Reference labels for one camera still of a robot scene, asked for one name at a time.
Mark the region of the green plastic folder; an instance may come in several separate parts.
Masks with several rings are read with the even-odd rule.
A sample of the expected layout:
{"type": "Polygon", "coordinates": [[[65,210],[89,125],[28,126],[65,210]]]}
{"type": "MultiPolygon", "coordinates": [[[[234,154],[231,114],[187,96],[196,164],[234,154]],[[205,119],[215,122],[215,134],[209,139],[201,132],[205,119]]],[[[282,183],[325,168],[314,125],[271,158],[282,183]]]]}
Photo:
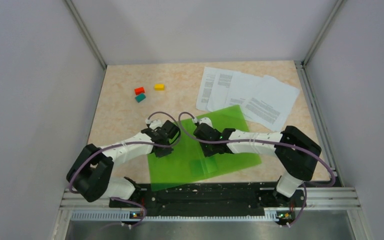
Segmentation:
{"type": "MultiPolygon", "coordinates": [[[[205,117],[210,118],[213,127],[220,132],[225,128],[250,132],[239,105],[197,116],[198,119],[205,117]]],[[[254,153],[205,157],[200,143],[187,135],[181,137],[171,154],[161,158],[149,154],[147,160],[153,192],[230,174],[262,163],[254,153]]]]}

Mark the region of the printed paper sheet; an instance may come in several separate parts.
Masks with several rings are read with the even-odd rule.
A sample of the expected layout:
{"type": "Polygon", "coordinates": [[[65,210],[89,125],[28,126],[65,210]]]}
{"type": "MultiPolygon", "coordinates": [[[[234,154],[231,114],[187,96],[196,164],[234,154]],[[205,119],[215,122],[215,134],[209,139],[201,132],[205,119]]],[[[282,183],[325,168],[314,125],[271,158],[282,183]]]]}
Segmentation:
{"type": "Polygon", "coordinates": [[[240,105],[242,113],[273,132],[282,130],[300,94],[294,86],[265,75],[240,105]]]}
{"type": "Polygon", "coordinates": [[[230,82],[224,107],[242,105],[260,86],[263,77],[252,74],[236,72],[230,82]]]}
{"type": "Polygon", "coordinates": [[[200,87],[197,95],[197,100],[195,103],[195,107],[198,110],[201,111],[209,111],[213,112],[214,108],[209,107],[208,103],[210,100],[211,92],[213,89],[214,81],[216,80],[216,75],[218,73],[225,73],[226,71],[229,72],[229,70],[221,69],[221,68],[214,68],[205,66],[202,79],[200,82],[200,87]]]}

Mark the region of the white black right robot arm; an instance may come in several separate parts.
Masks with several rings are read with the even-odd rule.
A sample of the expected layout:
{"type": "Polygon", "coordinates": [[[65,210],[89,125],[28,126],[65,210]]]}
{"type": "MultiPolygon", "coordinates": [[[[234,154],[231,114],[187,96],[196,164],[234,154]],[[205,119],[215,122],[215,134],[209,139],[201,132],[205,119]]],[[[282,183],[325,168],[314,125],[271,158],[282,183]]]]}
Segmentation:
{"type": "Polygon", "coordinates": [[[206,157],[244,153],[276,157],[285,168],[273,192],[273,200],[279,206],[287,206],[297,188],[313,178],[322,152],[315,141],[291,125],[281,132],[258,133],[235,128],[220,132],[211,124],[199,123],[193,136],[206,157]]]}

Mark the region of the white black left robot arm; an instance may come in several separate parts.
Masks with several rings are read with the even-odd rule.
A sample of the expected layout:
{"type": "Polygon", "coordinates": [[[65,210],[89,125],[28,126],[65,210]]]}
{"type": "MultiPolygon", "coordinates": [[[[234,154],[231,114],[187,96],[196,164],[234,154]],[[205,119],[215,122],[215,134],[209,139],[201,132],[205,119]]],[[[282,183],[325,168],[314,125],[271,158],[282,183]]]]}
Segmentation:
{"type": "Polygon", "coordinates": [[[140,187],[128,177],[113,176],[113,170],[139,156],[168,156],[180,134],[174,122],[157,119],[126,140],[107,146],[88,144],[66,175],[68,190],[80,194],[89,203],[100,198],[118,198],[134,207],[140,202],[140,187]]]}

